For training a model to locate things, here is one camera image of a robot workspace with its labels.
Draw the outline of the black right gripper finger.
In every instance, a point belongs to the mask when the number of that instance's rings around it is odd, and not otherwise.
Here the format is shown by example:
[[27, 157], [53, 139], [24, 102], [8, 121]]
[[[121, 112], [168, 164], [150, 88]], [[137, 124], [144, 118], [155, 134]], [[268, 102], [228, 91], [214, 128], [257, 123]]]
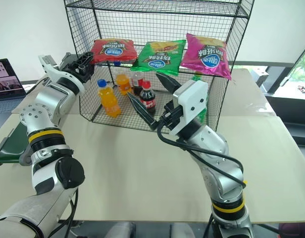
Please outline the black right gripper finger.
[[157, 72], [156, 76], [164, 88], [171, 94], [181, 87], [181, 84], [178, 81], [167, 74]]
[[154, 131], [157, 129], [157, 121], [155, 118], [148, 112], [146, 107], [136, 98], [133, 94], [127, 93], [127, 96], [135, 109], [136, 113], [144, 120], [144, 122], [149, 126], [149, 128]]

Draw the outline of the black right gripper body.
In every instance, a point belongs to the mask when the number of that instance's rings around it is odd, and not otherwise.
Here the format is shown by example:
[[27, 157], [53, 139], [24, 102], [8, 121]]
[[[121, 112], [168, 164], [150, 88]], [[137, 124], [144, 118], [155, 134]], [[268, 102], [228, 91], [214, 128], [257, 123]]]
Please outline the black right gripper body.
[[164, 112], [159, 118], [157, 131], [161, 131], [165, 126], [173, 130], [180, 122], [180, 117], [183, 116], [183, 107], [181, 105], [174, 106], [173, 100], [164, 105]]

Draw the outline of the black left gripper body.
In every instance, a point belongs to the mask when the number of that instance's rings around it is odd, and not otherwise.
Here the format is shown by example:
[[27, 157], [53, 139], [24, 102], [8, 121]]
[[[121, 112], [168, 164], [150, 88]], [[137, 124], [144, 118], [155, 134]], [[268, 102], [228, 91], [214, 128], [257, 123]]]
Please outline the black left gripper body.
[[94, 64], [92, 63], [79, 65], [77, 62], [71, 62], [60, 66], [59, 69], [72, 74], [82, 83], [87, 83], [94, 74]]

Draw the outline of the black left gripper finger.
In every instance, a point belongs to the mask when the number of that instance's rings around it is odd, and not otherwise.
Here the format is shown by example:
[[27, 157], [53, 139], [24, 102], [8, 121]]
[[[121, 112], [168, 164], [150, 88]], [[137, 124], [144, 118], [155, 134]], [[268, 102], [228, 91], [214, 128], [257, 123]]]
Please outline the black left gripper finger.
[[78, 59], [77, 59], [77, 63], [78, 65], [89, 65], [94, 57], [94, 53], [93, 52], [84, 52], [83, 54], [80, 54]]
[[65, 54], [65, 56], [63, 57], [63, 59], [61, 60], [61, 63], [59, 65], [59, 69], [64, 69], [67, 64], [72, 63], [76, 60], [77, 60], [77, 55], [76, 54], [72, 54], [70, 52], [67, 52]]

